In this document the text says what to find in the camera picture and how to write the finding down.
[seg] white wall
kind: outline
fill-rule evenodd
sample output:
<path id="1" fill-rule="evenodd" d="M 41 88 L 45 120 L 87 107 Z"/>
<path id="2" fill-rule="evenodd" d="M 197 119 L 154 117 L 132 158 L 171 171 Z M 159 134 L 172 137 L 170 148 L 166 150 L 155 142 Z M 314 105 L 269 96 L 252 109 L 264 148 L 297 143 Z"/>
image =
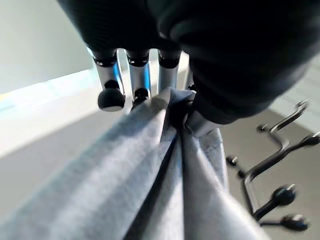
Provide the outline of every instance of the white wall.
<path id="1" fill-rule="evenodd" d="M 0 31 L 0 94 L 92 66 L 56 0 L 1 0 Z"/>

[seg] robotic hand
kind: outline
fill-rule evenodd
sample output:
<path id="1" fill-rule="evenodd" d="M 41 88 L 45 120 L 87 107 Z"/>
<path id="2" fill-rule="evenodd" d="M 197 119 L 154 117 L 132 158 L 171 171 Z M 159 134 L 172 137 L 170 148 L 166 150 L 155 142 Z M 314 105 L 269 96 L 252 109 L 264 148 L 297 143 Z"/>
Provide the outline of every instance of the robotic hand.
<path id="1" fill-rule="evenodd" d="M 149 49 L 159 50 L 159 91 L 176 87 L 180 52 L 189 54 L 196 95 L 186 126 L 197 136 L 266 109 L 320 46 L 319 1 L 58 1 L 97 65 L 103 110 L 125 103 L 116 49 L 127 52 L 133 107 L 150 98 Z"/>

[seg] metal coat rack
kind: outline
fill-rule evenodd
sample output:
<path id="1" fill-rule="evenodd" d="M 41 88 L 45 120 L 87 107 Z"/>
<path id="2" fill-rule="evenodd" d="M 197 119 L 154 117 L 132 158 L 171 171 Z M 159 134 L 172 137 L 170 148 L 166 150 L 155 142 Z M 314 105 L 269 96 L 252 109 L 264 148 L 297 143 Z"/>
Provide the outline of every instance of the metal coat rack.
<path id="1" fill-rule="evenodd" d="M 291 144 L 286 138 L 279 135 L 279 131 L 299 118 L 307 107 L 307 101 L 299 102 L 296 105 L 296 111 L 276 125 L 269 127 L 267 124 L 261 124 L 257 127 L 259 133 L 268 134 L 270 139 L 279 147 L 279 150 L 250 170 L 244 170 L 240 167 L 236 156 L 226 158 L 228 165 L 237 169 L 248 211 L 262 227 L 283 227 L 293 232 L 303 232 L 309 227 L 309 222 L 301 214 L 289 214 L 280 220 L 263 220 L 268 213 L 277 207 L 287 206 L 295 200 L 297 191 L 294 184 L 283 185 L 276 189 L 270 200 L 262 206 L 258 204 L 252 185 L 256 177 L 279 163 L 288 154 L 303 147 L 312 147 L 320 143 L 320 132 L 306 136 L 295 144 Z"/>

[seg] metal rod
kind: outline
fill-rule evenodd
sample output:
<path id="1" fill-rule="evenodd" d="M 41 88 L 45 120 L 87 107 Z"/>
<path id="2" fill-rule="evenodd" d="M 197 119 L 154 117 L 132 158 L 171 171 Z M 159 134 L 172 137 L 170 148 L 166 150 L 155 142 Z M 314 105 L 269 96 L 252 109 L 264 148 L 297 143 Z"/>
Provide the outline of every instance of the metal rod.
<path id="1" fill-rule="evenodd" d="M 279 163 L 282 159 L 284 159 L 289 153 L 291 153 L 293 148 L 289 148 L 289 142 L 280 137 L 277 132 L 287 126 L 288 124 L 292 123 L 294 120 L 296 120 L 298 117 L 302 115 L 302 113 L 307 109 L 308 105 L 306 101 L 302 101 L 299 104 L 297 104 L 297 110 L 285 118 L 284 120 L 280 121 L 276 125 L 274 125 L 272 128 L 267 128 L 267 126 L 262 127 L 260 130 L 264 132 L 268 132 L 268 135 L 271 137 L 271 139 L 279 146 L 279 150 L 265 159 L 264 161 L 260 162 L 258 165 L 252 167 L 244 176 L 244 179 L 242 181 L 242 188 L 244 192 L 245 201 L 247 203 L 247 207 L 249 212 L 254 215 L 255 211 L 259 208 L 258 207 L 258 201 L 256 199 L 256 195 L 254 193 L 254 190 L 252 188 L 251 182 L 261 173 L 265 172 L 272 166 Z"/>

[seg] gray fabric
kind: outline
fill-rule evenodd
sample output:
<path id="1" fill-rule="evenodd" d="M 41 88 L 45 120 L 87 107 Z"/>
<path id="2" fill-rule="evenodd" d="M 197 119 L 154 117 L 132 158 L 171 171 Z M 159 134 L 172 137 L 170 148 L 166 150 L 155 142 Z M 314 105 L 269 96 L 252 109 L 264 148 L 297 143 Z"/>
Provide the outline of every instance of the gray fabric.
<path id="1" fill-rule="evenodd" d="M 0 239 L 267 240 L 228 193 L 219 130 L 199 140 L 170 125 L 168 108 L 193 97 L 167 88 L 123 116 L 3 222 Z"/>

